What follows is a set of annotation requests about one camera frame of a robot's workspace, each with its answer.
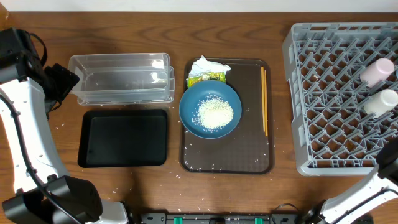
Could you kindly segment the wooden chopstick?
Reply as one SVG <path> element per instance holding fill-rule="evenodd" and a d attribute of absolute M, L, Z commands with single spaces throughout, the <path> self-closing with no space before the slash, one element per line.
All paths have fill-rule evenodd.
<path fill-rule="evenodd" d="M 261 96 L 262 96 L 262 127 L 265 133 L 265 104 L 264 104 L 264 67 L 261 67 Z"/>
<path fill-rule="evenodd" d="M 264 70 L 264 115 L 265 115 L 265 134 L 268 136 L 268 109 L 267 109 L 267 74 Z"/>

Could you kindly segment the pink cup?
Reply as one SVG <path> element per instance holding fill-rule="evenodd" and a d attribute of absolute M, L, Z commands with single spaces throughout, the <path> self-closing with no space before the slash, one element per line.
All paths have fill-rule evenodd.
<path fill-rule="evenodd" d="M 386 80 L 394 71 L 394 64 L 391 60 L 380 58 L 370 64 L 362 74 L 360 80 L 367 83 L 367 87 L 372 88 L 374 85 Z"/>

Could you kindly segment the white cup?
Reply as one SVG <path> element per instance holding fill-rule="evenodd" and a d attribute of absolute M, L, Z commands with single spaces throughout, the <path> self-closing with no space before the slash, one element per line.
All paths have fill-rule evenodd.
<path fill-rule="evenodd" d="M 398 104 L 398 94 L 394 90 L 385 89 L 371 96 L 364 104 L 364 111 L 378 118 L 394 109 Z"/>

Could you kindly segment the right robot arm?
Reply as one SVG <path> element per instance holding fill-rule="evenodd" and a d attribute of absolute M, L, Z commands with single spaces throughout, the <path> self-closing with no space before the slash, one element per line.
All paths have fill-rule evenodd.
<path fill-rule="evenodd" d="M 365 213 L 397 198 L 397 139 L 384 146 L 376 166 L 363 180 L 342 194 L 322 201 L 299 223 L 353 223 Z"/>

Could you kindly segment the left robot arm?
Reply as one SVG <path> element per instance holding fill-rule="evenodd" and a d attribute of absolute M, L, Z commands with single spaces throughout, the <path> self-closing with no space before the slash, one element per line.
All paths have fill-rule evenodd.
<path fill-rule="evenodd" d="M 1 31 L 1 119 L 14 166 L 12 198 L 5 216 L 24 223 L 127 223 L 124 204 L 102 200 L 87 180 L 71 177 L 49 128 L 49 113 L 62 104 L 79 77 L 65 67 L 46 66 L 35 34 Z"/>

